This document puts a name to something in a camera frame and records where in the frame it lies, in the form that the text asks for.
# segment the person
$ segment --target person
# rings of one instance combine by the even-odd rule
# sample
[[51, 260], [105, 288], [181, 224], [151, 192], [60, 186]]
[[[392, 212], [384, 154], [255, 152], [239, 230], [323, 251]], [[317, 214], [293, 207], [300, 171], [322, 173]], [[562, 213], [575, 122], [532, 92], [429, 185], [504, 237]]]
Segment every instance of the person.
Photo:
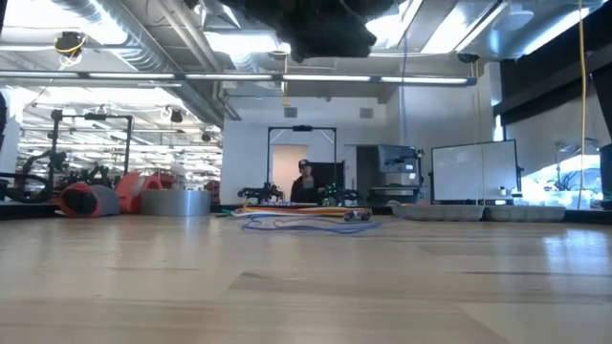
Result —
[[313, 177], [313, 166], [309, 161], [301, 160], [297, 167], [301, 176], [291, 188], [291, 202], [318, 204], [321, 198], [319, 193], [325, 191], [324, 185]]

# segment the whiteboard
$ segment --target whiteboard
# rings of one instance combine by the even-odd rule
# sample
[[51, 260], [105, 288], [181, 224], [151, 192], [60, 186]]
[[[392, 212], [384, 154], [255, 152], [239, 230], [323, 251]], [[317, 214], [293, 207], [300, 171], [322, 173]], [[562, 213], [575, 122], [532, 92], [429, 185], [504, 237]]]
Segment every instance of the whiteboard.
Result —
[[434, 201], [482, 200], [483, 181], [487, 200], [509, 200], [517, 187], [514, 140], [433, 148], [431, 161]]

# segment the black cap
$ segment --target black cap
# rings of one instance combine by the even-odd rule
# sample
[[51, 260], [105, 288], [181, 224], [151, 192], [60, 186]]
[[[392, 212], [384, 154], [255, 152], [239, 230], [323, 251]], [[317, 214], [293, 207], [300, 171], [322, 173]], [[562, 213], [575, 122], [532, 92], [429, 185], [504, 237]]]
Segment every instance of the black cap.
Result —
[[304, 168], [306, 166], [310, 166], [310, 162], [307, 161], [306, 159], [300, 160], [299, 163], [297, 164], [297, 166], [301, 169]]

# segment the wooden floor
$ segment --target wooden floor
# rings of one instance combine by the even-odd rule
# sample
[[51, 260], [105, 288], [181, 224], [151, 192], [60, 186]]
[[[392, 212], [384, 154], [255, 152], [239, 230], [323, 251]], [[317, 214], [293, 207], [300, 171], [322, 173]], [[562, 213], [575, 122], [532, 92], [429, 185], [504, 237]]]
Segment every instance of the wooden floor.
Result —
[[0, 222], [0, 343], [612, 343], [612, 232]]

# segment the gray container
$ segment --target gray container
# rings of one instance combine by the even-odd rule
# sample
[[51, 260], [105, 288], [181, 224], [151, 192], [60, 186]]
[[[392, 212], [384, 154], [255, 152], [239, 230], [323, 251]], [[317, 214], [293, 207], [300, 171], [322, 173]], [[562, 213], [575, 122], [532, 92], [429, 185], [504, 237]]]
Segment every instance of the gray container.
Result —
[[210, 214], [210, 193], [191, 190], [144, 190], [142, 215], [191, 217]]
[[559, 222], [565, 217], [563, 206], [496, 205], [487, 206], [487, 218], [497, 222]]
[[393, 214], [415, 221], [480, 221], [481, 205], [394, 205]]

